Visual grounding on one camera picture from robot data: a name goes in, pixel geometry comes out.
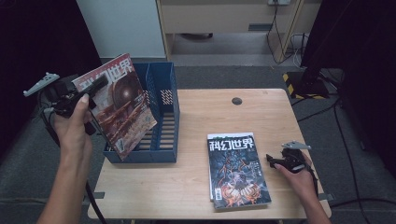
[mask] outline magazine cover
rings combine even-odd
[[[106,76],[108,84],[92,97],[96,103],[92,113],[107,142],[123,161],[157,121],[129,54],[122,54],[72,82],[78,91],[83,91],[101,76]]]
[[[215,208],[271,202],[253,133],[209,134],[207,146]]]

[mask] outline finger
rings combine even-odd
[[[70,125],[72,127],[83,126],[84,118],[88,111],[89,98],[90,96],[88,94],[84,94],[77,102],[76,108],[70,117]]]
[[[91,122],[93,120],[92,113],[90,111],[85,112],[84,123]]]
[[[288,169],[286,169],[286,167],[284,167],[283,165],[281,165],[281,164],[275,164],[275,168],[280,172],[280,173],[282,173],[282,175],[284,175],[285,177],[289,177],[290,175],[291,175],[291,172],[288,170]]]
[[[58,134],[58,136],[64,134],[64,129],[65,129],[64,124],[66,122],[67,122],[67,119],[55,114],[54,119],[53,119],[53,127],[55,129],[55,132]]]

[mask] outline handheld controller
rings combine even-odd
[[[282,157],[281,159],[274,159],[270,155],[266,155],[267,161],[270,162],[270,167],[275,168],[275,164],[280,164],[288,169],[290,172],[297,174],[303,169],[306,169],[311,175],[314,182],[315,192],[318,196],[318,180],[315,177],[314,170],[305,161],[303,152],[300,149],[311,149],[311,146],[304,145],[302,143],[292,141],[286,144],[282,144]]]
[[[275,168],[275,164],[280,164],[288,169],[290,172],[297,174],[305,168],[305,159],[300,149],[283,148],[283,160],[274,159],[270,155],[266,155],[267,161],[270,162],[270,167]]]
[[[50,102],[51,108],[43,110],[42,113],[45,111],[53,111],[57,115],[68,119],[73,114],[78,100],[86,93],[90,95],[89,108],[94,109],[96,104],[92,100],[92,97],[108,83],[106,76],[101,76],[84,91],[78,92],[77,89],[71,84],[71,80],[75,77],[77,76],[64,77],[58,80],[58,75],[47,73],[46,76],[38,81],[29,91],[24,91],[23,95],[27,97],[37,91],[40,91],[40,93],[41,91],[44,92],[45,96]],[[41,105],[41,94],[39,95],[38,100],[39,105]],[[59,144],[58,136],[53,131],[49,121],[45,116],[41,116],[47,124],[46,128],[49,131],[49,134],[54,139],[54,141]],[[89,135],[92,135],[96,132],[96,129],[91,123],[86,123],[85,132]]]

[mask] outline blue plastic basket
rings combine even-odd
[[[180,110],[173,63],[134,63],[134,69],[148,97],[157,125],[121,161],[106,144],[104,154],[112,163],[156,163],[177,161]]]

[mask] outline hand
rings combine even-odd
[[[88,161],[92,154],[92,141],[85,133],[84,123],[92,121],[88,111],[89,95],[85,94],[76,104],[73,115],[66,119],[55,115],[54,127],[61,147],[61,160]]]
[[[92,120],[89,96],[78,101],[70,119],[55,116],[54,127],[61,147],[61,162],[49,200],[37,223],[78,223],[81,200],[90,171],[92,142],[84,123]]]
[[[309,160],[309,158],[304,153],[303,156],[306,163],[309,166],[312,165],[312,161]],[[315,198],[317,197],[315,193],[315,186],[312,175],[306,169],[303,169],[299,173],[294,174],[280,164],[275,164],[275,168],[288,179],[291,187],[300,199],[307,197],[310,198],[313,196]]]

